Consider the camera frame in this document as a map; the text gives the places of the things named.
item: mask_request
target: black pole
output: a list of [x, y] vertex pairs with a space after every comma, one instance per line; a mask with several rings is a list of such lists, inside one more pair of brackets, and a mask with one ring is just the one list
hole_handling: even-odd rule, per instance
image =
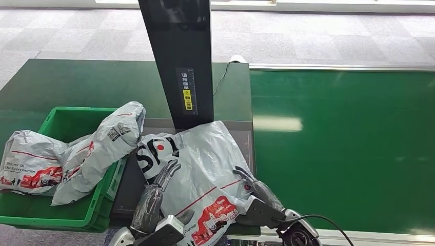
[[213, 121], [209, 0], [139, 0], [176, 129]]

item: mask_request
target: robotic hand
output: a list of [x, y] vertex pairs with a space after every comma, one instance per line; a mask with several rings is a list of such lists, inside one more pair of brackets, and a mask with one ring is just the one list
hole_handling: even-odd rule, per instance
[[[121, 228], [109, 246], [174, 246], [183, 239], [184, 225], [191, 221], [194, 211], [188, 210], [179, 217], [168, 215], [163, 220], [160, 216], [163, 192], [180, 167], [177, 160], [168, 162], [153, 184], [143, 191], [130, 228]], [[284, 208], [266, 184], [243, 168], [235, 167], [233, 172], [246, 180], [254, 190], [254, 195], [245, 204], [246, 215], [236, 218], [238, 224], [276, 229], [278, 236], [288, 246], [322, 246], [317, 231], [299, 213]]]
[[117, 231], [109, 246], [173, 246], [183, 239], [184, 225], [190, 222], [194, 211], [188, 210], [179, 217], [168, 215], [163, 220], [160, 216], [163, 192], [180, 167], [177, 160], [169, 161], [153, 184], [145, 187], [130, 228], [123, 227]]
[[296, 211], [286, 209], [263, 182], [255, 179], [241, 167], [235, 167], [254, 190], [245, 205], [246, 215], [239, 215], [236, 222], [246, 226], [267, 226], [288, 246], [322, 246], [317, 231]]

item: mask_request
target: metal frame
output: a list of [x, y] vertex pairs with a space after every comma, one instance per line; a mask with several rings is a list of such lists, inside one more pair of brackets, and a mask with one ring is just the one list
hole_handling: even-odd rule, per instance
[[[336, 230], [317, 230], [323, 245], [348, 246], [349, 243], [343, 235]], [[421, 246], [435, 245], [435, 236], [394, 234], [379, 232], [346, 231], [355, 246]], [[258, 242], [281, 242], [275, 230], [268, 227], [261, 228], [261, 235], [227, 235], [228, 239], [253, 240]]]
[[430, 71], [435, 66], [365, 66], [365, 65], [306, 65], [306, 64], [249, 64], [250, 70], [345, 70], [345, 71]]

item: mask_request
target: plastic mailer bag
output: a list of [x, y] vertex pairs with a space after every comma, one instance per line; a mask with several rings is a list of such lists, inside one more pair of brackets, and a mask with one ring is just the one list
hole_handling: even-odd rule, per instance
[[181, 168], [169, 181], [163, 195], [165, 216], [193, 210], [178, 245], [214, 245], [235, 222], [251, 193], [235, 166], [249, 170], [234, 139], [221, 121], [197, 126], [175, 135], [144, 136], [137, 152], [147, 179], [154, 177], [171, 159]]
[[14, 132], [0, 165], [0, 189], [53, 195], [62, 179], [60, 154], [68, 144], [29, 130]]
[[68, 204], [89, 194], [113, 162], [137, 148], [144, 119], [144, 107], [129, 102], [107, 116], [92, 135], [63, 152], [63, 179], [51, 205]]

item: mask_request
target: red printed logo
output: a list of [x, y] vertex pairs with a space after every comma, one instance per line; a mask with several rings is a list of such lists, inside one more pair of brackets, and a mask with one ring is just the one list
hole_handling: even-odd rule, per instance
[[238, 214], [236, 206], [231, 204], [226, 196], [218, 197], [212, 205], [203, 210], [198, 220], [198, 231], [192, 233], [194, 244], [205, 244]]

